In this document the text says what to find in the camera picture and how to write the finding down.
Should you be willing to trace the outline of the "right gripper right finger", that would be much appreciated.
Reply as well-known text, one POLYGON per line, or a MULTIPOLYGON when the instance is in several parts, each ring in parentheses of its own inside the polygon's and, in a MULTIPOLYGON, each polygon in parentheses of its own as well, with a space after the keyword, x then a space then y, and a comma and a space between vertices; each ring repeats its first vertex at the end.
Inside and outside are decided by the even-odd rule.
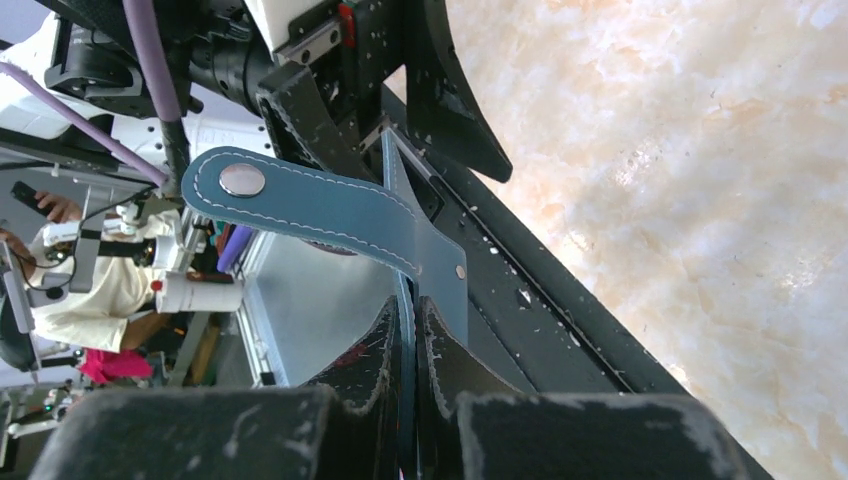
POLYGON ((423 479, 751 479, 721 422, 681 395, 529 394, 484 365, 423 297, 423 479))

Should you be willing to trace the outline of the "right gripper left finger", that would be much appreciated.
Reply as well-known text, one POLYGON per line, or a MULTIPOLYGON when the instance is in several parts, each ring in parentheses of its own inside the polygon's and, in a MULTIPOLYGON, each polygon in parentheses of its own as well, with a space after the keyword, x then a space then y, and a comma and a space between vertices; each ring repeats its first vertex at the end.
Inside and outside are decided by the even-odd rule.
POLYGON ((105 390, 51 435, 35 479, 395 479, 399 308, 298 388, 105 390))

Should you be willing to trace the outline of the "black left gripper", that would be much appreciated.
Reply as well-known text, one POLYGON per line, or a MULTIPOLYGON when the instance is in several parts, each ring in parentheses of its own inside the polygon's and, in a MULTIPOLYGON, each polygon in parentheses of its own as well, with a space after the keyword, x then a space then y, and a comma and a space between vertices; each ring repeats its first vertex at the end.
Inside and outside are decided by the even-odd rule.
POLYGON ((513 165, 466 79, 444 1, 203 1, 192 81, 254 118, 190 123, 195 151, 233 146, 374 183, 390 122, 381 87, 406 67, 407 126, 426 148, 505 183, 513 165))

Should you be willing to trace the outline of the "blue leather card holder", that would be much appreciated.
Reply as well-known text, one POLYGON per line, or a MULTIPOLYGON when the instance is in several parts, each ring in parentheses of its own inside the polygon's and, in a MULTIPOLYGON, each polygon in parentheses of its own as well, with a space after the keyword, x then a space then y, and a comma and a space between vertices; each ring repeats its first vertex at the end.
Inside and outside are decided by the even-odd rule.
POLYGON ((201 154, 182 180, 189 206, 254 230, 243 266, 247 301, 274 374, 295 386, 330 365, 395 298, 400 355, 399 444, 419 452, 413 397, 415 329, 424 299, 468 337, 464 250, 419 204, 396 135, 382 136, 382 180, 373 183, 234 147, 201 154))

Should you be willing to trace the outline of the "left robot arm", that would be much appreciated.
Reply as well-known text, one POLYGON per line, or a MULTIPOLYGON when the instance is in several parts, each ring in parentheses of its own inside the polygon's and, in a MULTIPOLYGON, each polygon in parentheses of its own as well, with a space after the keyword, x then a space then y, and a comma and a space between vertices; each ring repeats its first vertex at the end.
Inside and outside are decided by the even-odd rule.
POLYGON ((367 135, 397 69, 406 130, 491 179, 513 167, 484 119, 455 52, 441 1, 51 1, 58 17, 46 68, 29 76, 109 112, 156 118, 176 186, 189 162, 184 116, 200 85, 260 117, 281 160, 375 182, 367 135))

